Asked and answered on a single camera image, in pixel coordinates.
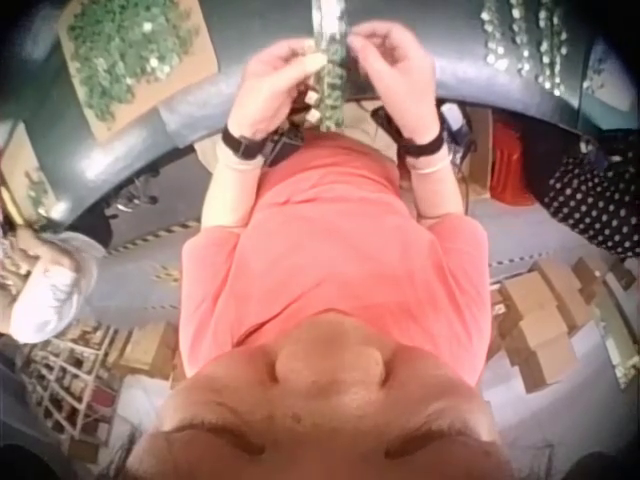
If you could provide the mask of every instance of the nose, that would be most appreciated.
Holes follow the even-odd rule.
[[[385,362],[370,346],[303,342],[279,352],[275,374],[278,383],[300,393],[375,390],[384,382]]]

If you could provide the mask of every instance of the watch strap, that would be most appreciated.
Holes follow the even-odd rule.
[[[250,140],[244,137],[236,137],[225,125],[222,130],[222,143],[241,160],[255,160],[262,153],[267,139]]]
[[[438,134],[429,143],[417,145],[408,139],[404,139],[403,141],[398,143],[398,155],[411,158],[428,157],[431,155],[435,155],[440,150],[442,150],[442,147],[444,147],[444,143],[444,131],[442,128],[442,123],[440,123],[440,130],[438,131]]]

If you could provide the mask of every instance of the eyebrow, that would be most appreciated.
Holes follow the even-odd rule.
[[[394,440],[384,451],[387,460],[399,460],[429,448],[434,443],[448,438],[463,437],[475,439],[470,429],[457,426],[447,429],[416,429]]]
[[[173,430],[162,432],[167,435],[177,435],[187,432],[203,432],[212,435],[231,448],[238,450],[250,457],[259,457],[264,455],[266,447],[264,444],[254,442],[240,429],[230,427],[228,425],[217,424],[213,422],[193,422],[181,425]]]

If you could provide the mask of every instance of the hand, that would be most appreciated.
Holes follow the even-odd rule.
[[[348,41],[404,137],[417,144],[433,140],[440,130],[435,62],[413,32],[371,21],[354,27]]]
[[[282,40],[247,64],[227,126],[236,137],[262,140],[287,118],[298,86],[327,63],[312,39]]]

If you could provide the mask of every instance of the black polka dot cloth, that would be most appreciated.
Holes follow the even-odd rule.
[[[584,157],[567,157],[549,182],[542,205],[552,217],[621,259],[640,256],[637,175],[633,167],[600,171]]]

